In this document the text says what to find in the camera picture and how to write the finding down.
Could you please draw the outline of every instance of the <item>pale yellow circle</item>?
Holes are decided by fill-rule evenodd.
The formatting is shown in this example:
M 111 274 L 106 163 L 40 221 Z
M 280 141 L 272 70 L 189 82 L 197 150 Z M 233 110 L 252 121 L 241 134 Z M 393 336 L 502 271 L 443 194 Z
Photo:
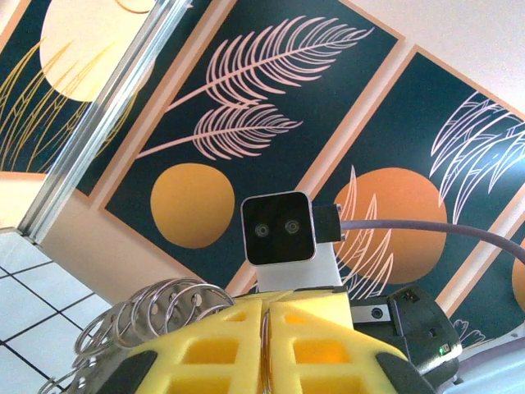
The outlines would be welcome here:
M 93 101 L 146 17 L 114 0 L 52 0 L 39 51 L 48 83 L 69 99 Z
M 348 185 L 336 197 L 343 205 Z M 424 176 L 403 168 L 382 168 L 357 178 L 355 220 L 366 217 L 373 195 L 377 198 L 378 219 L 412 219 L 446 222 L 445 205 L 438 204 L 438 189 Z M 388 230 L 375 230 L 368 246 L 367 256 L 379 246 Z M 354 242 L 358 231 L 351 231 L 342 246 L 340 256 Z M 445 247 L 443 233 L 415 230 L 393 230 L 387 255 L 394 253 L 394 264 L 389 283 L 408 283 L 429 273 L 439 260 Z
M 525 264 L 516 259 L 512 268 L 512 288 L 519 306 L 525 311 Z
M 146 13 L 155 5 L 155 0 L 113 0 L 129 12 Z
M 153 220 L 164 238 L 183 248 L 199 249 L 224 234 L 233 217 L 235 195 L 222 172 L 185 163 L 161 174 L 150 202 Z

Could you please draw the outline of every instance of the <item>gray cable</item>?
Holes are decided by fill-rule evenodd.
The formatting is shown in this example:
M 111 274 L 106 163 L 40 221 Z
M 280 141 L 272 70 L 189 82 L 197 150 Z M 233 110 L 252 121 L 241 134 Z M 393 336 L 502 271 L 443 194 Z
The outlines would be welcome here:
M 343 230 L 361 230 L 373 228 L 399 228 L 406 230 L 423 230 L 447 232 L 449 234 L 459 234 L 461 236 L 471 236 L 480 241 L 488 242 L 498 248 L 509 252 L 516 259 L 525 264 L 525 249 L 515 242 L 498 236 L 493 232 L 481 230 L 479 228 L 463 226 L 460 224 L 424 222 L 418 220 L 349 220 L 341 222 Z

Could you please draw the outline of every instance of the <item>yellow foam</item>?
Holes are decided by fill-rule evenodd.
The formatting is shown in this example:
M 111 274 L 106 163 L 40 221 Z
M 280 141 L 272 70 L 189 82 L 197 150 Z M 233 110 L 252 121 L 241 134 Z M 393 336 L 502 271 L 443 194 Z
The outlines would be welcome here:
M 287 323 L 293 315 L 304 323 Z M 293 303 L 270 306 L 272 392 L 276 394 L 394 394 L 375 359 L 393 346 L 305 312 Z
M 225 309 L 134 349 L 158 353 L 137 394 L 258 394 L 261 300 Z
M 260 394 L 262 315 L 269 309 L 273 394 L 394 394 L 378 352 L 393 346 L 353 330 L 346 293 L 278 291 L 147 342 L 158 353 L 137 394 Z

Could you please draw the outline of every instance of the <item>black camera face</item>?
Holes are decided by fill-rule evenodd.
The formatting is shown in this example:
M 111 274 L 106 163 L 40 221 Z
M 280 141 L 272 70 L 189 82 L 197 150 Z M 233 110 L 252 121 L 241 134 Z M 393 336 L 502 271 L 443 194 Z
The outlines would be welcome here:
M 263 265 L 315 255 L 312 210 L 301 192 L 250 197 L 241 206 L 246 258 Z

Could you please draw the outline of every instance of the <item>white leaf drawing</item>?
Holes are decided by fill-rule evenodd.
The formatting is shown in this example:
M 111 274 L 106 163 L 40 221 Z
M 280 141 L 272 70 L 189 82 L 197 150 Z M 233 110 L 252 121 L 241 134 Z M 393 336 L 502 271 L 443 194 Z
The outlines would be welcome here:
M 190 141 L 211 160 L 259 156 L 256 151 L 270 146 L 273 137 L 302 124 L 284 117 L 271 104 L 258 104 L 251 108 L 222 106 L 206 112 L 193 135 L 145 150 L 137 158 Z
M 349 187 L 341 210 L 342 218 L 346 220 L 354 218 L 357 198 L 357 178 L 355 168 L 352 166 Z M 372 196 L 365 215 L 365 220 L 373 219 L 377 219 L 376 195 Z M 385 289 L 394 265 L 394 255 L 390 253 L 386 256 L 391 234 L 391 230 L 389 230 L 375 250 L 370 250 L 370 244 L 374 237 L 373 229 L 359 230 L 346 251 L 343 250 L 344 242 L 336 246 L 335 252 L 339 270 L 341 271 L 346 266 L 353 266 L 348 274 L 341 277 L 343 284 L 349 288 L 352 300 L 378 296 Z M 349 231 L 346 231 L 345 235 L 349 238 Z
M 166 112 L 202 92 L 237 108 L 267 99 L 266 94 L 284 94 L 270 82 L 300 87 L 301 83 L 316 80 L 338 54 L 374 30 L 336 25 L 337 18 L 305 18 L 286 19 L 261 33 L 252 31 L 222 42 L 208 63 L 206 84 L 176 100 Z
M 468 330 L 469 322 L 467 320 L 457 319 L 454 321 L 454 329 L 459 335 L 459 341 L 463 348 L 477 346 L 486 341 L 486 336 L 479 330 Z
M 440 204 L 459 183 L 454 201 L 457 223 L 468 197 L 491 175 L 488 193 L 497 181 L 525 158 L 525 122 L 475 91 L 441 127 L 431 148 L 430 175 L 444 169 Z

